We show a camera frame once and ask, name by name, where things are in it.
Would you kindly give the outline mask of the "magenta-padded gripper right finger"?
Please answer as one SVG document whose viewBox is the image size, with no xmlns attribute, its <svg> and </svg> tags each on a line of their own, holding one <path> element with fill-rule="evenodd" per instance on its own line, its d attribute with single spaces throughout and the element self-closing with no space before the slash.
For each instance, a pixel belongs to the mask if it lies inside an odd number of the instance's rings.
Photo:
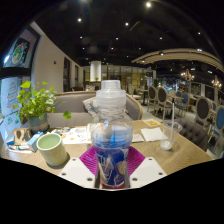
<svg viewBox="0 0 224 224">
<path fill-rule="evenodd" d="M 165 171 L 153 157 L 145 157 L 137 149 L 129 148 L 126 171 L 127 187 L 140 188 L 165 176 Z"/>
</svg>

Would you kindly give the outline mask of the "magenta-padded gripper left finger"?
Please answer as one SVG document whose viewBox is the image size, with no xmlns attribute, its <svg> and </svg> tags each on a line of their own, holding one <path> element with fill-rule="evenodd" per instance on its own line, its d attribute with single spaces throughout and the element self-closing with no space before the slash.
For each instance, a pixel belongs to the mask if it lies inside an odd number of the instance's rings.
<svg viewBox="0 0 224 224">
<path fill-rule="evenodd" d="M 72 157 L 59 177 L 84 188 L 95 188 L 99 185 L 98 160 L 94 148 L 89 148 L 79 158 Z"/>
</svg>

